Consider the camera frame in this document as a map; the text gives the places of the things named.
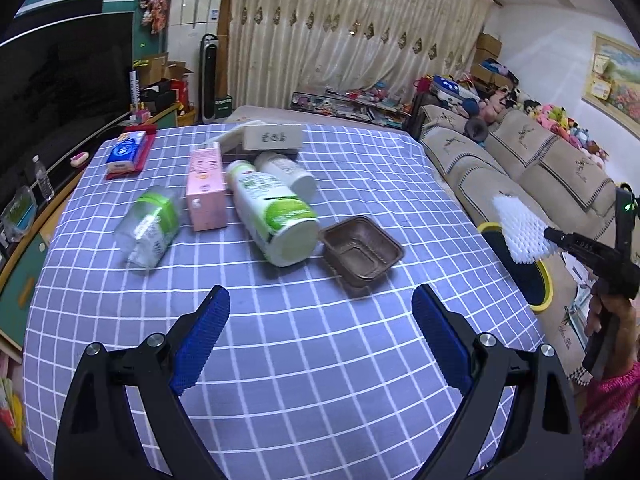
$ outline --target white pill bottle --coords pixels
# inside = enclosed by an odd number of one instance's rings
[[[246,160],[226,168],[240,220],[267,261],[277,267],[306,260],[318,244],[316,213],[275,176],[256,171]]]
[[[255,159],[254,166],[262,173],[269,173],[279,178],[303,202],[310,203],[316,194],[318,184],[314,176],[280,153],[262,152]]]

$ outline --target flower decoration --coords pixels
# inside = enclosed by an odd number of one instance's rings
[[[138,0],[144,11],[142,25],[151,25],[151,33],[159,34],[166,27],[168,0]]]

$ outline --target blue gripper pad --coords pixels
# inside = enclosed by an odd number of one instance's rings
[[[204,365],[209,359],[222,329],[229,319],[231,300],[226,288],[220,287],[210,298],[200,317],[182,340],[182,345],[175,353],[174,376],[170,386],[176,395],[181,396],[187,388],[198,381]]]
[[[472,328],[463,316],[446,310],[433,290],[427,287],[429,285],[421,285],[414,290],[411,307],[415,322],[420,327],[447,384],[458,389],[464,396],[473,384],[471,355],[447,317],[459,316],[469,330]]]

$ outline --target pink clothing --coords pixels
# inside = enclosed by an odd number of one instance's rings
[[[587,387],[587,407],[580,416],[584,466],[602,464],[625,434],[629,406],[640,392],[640,363],[625,375],[604,381],[592,379]]]

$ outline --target brown plastic tray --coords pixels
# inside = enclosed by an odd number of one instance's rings
[[[404,257],[404,249],[366,216],[352,216],[320,233],[322,256],[352,286],[363,287]]]

